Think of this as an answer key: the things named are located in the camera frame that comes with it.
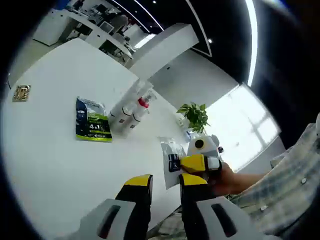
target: ceiling light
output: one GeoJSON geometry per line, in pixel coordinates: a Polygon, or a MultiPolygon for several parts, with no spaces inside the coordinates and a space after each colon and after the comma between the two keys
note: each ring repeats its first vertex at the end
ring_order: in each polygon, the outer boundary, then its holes
{"type": "Polygon", "coordinates": [[[135,20],[137,20],[144,28],[145,30],[150,33],[150,31],[148,30],[148,28],[146,28],[145,25],[142,24],[142,22],[140,22],[131,12],[129,12],[126,8],[124,8],[122,5],[120,5],[118,2],[116,2],[115,0],[112,0],[113,2],[115,2],[116,4],[118,4],[120,7],[122,7],[124,10],[126,10],[132,17],[134,17],[135,20]]]}
{"type": "Polygon", "coordinates": [[[134,0],[143,10],[145,10],[145,12],[153,19],[153,21],[155,21],[155,23],[159,26],[159,28],[161,28],[162,31],[164,31],[164,28],[160,25],[160,23],[157,22],[157,20],[151,15],[150,12],[148,12],[147,9],[144,8],[144,6],[142,6],[137,0],[134,0]]]}
{"type": "Polygon", "coordinates": [[[252,0],[245,0],[246,6],[249,11],[249,19],[251,24],[251,63],[249,70],[248,86],[251,87],[252,81],[254,80],[255,68],[257,63],[258,55],[258,23],[255,11],[255,6],[252,0]]]}

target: white partition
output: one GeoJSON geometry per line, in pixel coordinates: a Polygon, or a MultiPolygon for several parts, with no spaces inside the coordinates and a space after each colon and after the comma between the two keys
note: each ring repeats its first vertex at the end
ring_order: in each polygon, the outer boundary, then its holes
{"type": "Polygon", "coordinates": [[[190,24],[177,23],[139,48],[133,55],[134,60],[127,67],[141,80],[146,81],[198,42],[190,24]]]}

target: floor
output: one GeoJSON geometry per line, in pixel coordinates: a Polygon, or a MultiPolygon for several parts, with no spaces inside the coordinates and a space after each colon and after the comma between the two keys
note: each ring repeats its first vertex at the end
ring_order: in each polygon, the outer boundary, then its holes
{"type": "Polygon", "coordinates": [[[28,39],[24,46],[20,49],[15,61],[12,63],[9,71],[8,83],[12,87],[22,74],[27,71],[37,60],[49,53],[51,50],[60,46],[62,43],[58,42],[54,45],[47,46],[32,38],[28,39]]]}

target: potted plant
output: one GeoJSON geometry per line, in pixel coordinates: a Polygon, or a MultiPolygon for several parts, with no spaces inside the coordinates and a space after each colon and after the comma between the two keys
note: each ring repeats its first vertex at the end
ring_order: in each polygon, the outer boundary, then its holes
{"type": "Polygon", "coordinates": [[[189,120],[188,127],[194,132],[202,134],[205,129],[204,127],[209,125],[205,104],[198,105],[194,102],[183,104],[177,113],[184,114],[184,117],[189,120]]]}

